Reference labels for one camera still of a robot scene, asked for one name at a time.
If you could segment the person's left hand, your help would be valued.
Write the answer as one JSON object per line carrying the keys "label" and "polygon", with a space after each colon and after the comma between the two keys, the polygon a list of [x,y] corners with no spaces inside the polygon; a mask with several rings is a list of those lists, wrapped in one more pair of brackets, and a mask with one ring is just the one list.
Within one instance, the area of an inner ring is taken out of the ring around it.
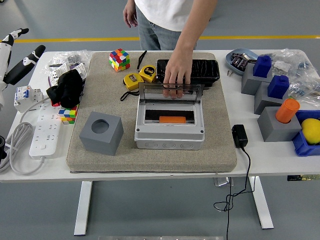
{"label": "person's left hand", "polygon": [[191,73],[193,63],[193,51],[191,48],[176,47],[172,52],[165,68],[163,84],[165,89],[163,95],[172,99],[181,98],[183,93],[176,87],[191,84]]}

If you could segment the person's right hand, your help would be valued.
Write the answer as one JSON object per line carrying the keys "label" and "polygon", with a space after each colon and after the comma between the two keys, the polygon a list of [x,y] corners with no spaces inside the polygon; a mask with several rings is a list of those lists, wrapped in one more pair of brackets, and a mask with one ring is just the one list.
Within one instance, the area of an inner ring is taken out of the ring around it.
{"label": "person's right hand", "polygon": [[131,28],[131,27],[135,28],[138,26],[137,12],[136,12],[135,5],[126,5],[124,7],[123,20],[128,28]]}

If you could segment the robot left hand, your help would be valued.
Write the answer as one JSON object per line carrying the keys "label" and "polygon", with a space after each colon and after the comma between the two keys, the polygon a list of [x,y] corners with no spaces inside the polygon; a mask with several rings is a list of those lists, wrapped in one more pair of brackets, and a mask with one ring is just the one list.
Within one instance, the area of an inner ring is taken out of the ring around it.
{"label": "robot left hand", "polygon": [[22,80],[33,69],[42,54],[45,52],[46,47],[44,45],[39,45],[31,54],[24,57],[11,70],[8,70],[11,60],[12,46],[14,45],[15,40],[22,34],[26,34],[28,32],[28,28],[19,28],[9,33],[0,42],[0,110],[3,109],[5,104],[3,90],[8,85],[15,85]]}

